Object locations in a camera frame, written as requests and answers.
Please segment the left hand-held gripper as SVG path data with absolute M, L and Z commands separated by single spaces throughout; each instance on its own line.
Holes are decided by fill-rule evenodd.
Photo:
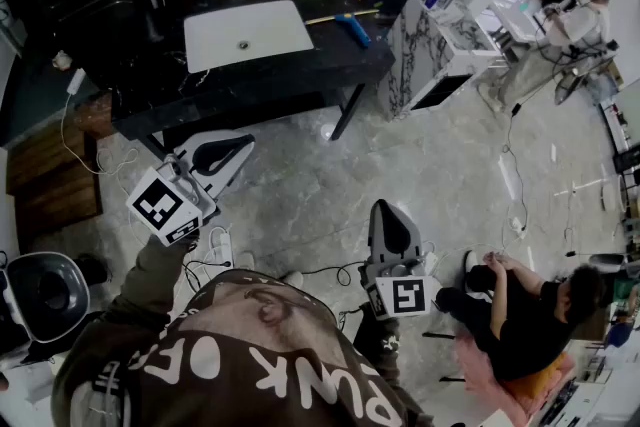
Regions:
M 174 148 L 176 156 L 170 154 L 146 171 L 126 205 L 163 245 L 172 245 L 219 213 L 215 199 L 235 179 L 253 149 L 251 134 L 195 133 Z

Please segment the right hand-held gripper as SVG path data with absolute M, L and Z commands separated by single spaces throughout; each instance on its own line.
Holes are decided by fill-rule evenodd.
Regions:
M 432 276 L 436 257 L 420 257 L 422 240 L 417 225 L 401 209 L 379 199 L 371 208 L 369 248 L 374 262 L 359 268 L 360 283 L 377 320 L 430 313 L 435 298 Z M 392 257 L 405 259 L 393 263 Z

